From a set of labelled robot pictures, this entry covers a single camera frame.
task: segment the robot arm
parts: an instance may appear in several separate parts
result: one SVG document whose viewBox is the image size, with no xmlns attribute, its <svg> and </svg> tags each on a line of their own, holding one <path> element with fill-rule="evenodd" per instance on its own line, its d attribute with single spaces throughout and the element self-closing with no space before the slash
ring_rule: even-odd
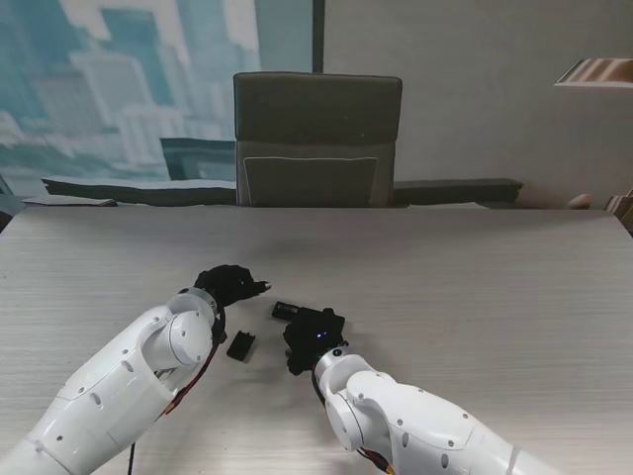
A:
<svg viewBox="0 0 633 475">
<path fill-rule="evenodd" d="M 372 368 L 343 340 L 344 319 L 318 314 L 284 331 L 288 364 L 312 371 L 345 450 L 396 475 L 561 475 L 462 408 Z"/>
<path fill-rule="evenodd" d="M 221 266 L 154 307 L 79 368 L 0 475 L 87 475 L 173 410 L 224 340 L 225 306 L 267 290 L 246 269 Z"/>
</svg>

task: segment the gray wall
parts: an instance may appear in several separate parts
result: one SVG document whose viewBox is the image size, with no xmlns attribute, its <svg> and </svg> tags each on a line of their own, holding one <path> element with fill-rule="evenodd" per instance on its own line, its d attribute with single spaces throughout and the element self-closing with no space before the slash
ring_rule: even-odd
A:
<svg viewBox="0 0 633 475">
<path fill-rule="evenodd" d="M 552 84 L 633 57 L 633 1 L 329 0 L 325 72 L 401 77 L 396 179 L 507 177 L 525 204 L 633 186 L 633 90 Z"/>
<path fill-rule="evenodd" d="M 313 70 L 313 1 L 256 0 L 259 57 L 264 71 Z"/>
</svg>

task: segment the black cable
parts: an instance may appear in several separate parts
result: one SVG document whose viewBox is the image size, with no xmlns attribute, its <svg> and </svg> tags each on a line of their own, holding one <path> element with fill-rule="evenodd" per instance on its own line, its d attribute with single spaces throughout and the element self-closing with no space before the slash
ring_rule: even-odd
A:
<svg viewBox="0 0 633 475">
<path fill-rule="evenodd" d="M 135 450 L 136 442 L 130 447 L 130 463 L 128 464 L 128 475 L 132 475 L 132 471 L 135 468 Z"/>
<path fill-rule="evenodd" d="M 318 386 L 317 376 L 315 375 L 315 371 L 313 370 L 313 388 L 315 388 L 316 395 L 320 400 L 320 403 L 325 406 L 325 396 L 320 391 L 320 387 Z"/>
</svg>

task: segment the light wood grain tabletop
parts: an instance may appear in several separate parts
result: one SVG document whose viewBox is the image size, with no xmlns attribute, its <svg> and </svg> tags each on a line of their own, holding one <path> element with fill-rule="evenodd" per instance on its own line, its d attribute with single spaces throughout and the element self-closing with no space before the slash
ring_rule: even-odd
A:
<svg viewBox="0 0 633 475">
<path fill-rule="evenodd" d="M 348 319 L 374 367 L 464 407 L 567 473 L 633 466 L 633 240 L 602 212 L 29 209 L 0 235 L 0 455 L 146 309 L 222 263 L 273 288 L 137 445 L 136 475 L 370 473 L 285 366 L 277 300 Z M 123 475 L 127 455 L 102 467 Z"/>
</svg>

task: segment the gray office chair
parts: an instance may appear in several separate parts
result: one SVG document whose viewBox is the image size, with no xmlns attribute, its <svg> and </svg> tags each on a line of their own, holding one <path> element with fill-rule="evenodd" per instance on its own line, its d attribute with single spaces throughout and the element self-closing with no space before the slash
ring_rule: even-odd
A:
<svg viewBox="0 0 633 475">
<path fill-rule="evenodd" d="M 234 77 L 241 206 L 391 204 L 403 84 L 396 77 Z"/>
</svg>

